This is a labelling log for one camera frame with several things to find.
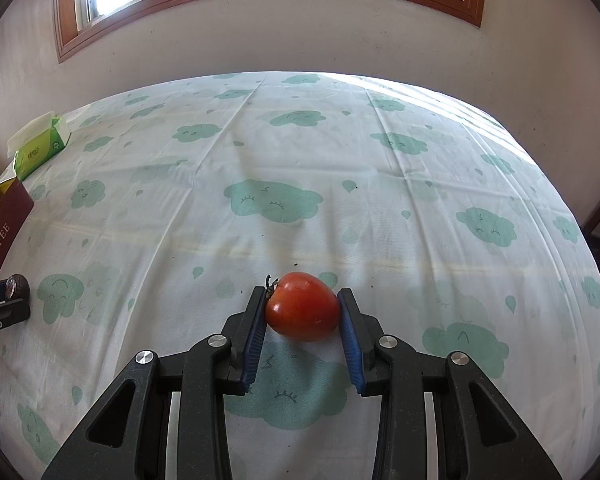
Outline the red tomato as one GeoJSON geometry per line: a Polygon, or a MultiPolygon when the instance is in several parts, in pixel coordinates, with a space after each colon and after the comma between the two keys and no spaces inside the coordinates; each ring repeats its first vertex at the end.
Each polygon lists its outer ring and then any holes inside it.
{"type": "Polygon", "coordinates": [[[290,272],[265,280],[265,319],[274,332],[286,338],[315,342],[338,327],[340,304],[332,290],[315,276],[290,272]]]}

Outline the dark passion fruit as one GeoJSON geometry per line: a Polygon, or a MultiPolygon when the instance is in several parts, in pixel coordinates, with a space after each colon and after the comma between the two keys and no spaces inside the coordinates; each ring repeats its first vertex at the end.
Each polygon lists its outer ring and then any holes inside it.
{"type": "Polygon", "coordinates": [[[21,274],[12,274],[5,281],[5,300],[28,301],[30,298],[30,285],[28,280],[21,274]]]}

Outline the red gold toffee tin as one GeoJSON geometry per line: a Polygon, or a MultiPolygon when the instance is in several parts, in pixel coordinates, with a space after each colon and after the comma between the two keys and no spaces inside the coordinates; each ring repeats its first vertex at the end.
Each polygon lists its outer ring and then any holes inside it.
{"type": "Polygon", "coordinates": [[[0,183],[0,271],[18,232],[34,207],[34,200],[17,178],[0,183]]]}

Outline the green tissue pack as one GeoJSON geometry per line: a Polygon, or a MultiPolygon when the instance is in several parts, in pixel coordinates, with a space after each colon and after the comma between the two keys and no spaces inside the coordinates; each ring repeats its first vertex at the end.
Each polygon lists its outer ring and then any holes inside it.
{"type": "Polygon", "coordinates": [[[32,119],[7,141],[7,156],[12,159],[16,177],[27,177],[69,144],[71,132],[61,115],[48,112],[32,119]]]}

